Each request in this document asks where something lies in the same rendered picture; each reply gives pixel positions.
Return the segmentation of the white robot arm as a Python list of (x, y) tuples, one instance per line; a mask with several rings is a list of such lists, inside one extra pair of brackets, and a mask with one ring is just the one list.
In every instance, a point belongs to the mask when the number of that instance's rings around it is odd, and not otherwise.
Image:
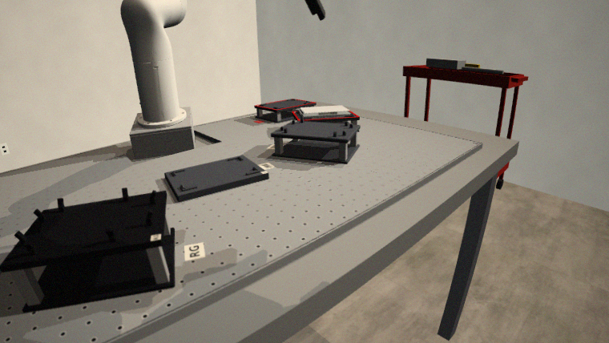
[(180, 123), (187, 115), (179, 108), (171, 44), (164, 28), (184, 20), (187, 0), (123, 0), (120, 12), (142, 110), (138, 125), (161, 128)]

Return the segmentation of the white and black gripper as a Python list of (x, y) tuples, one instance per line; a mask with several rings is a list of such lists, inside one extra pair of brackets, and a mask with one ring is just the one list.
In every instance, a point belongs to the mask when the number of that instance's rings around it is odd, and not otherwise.
[(312, 15), (317, 14), (320, 20), (325, 19), (325, 9), (320, 0), (305, 0)]

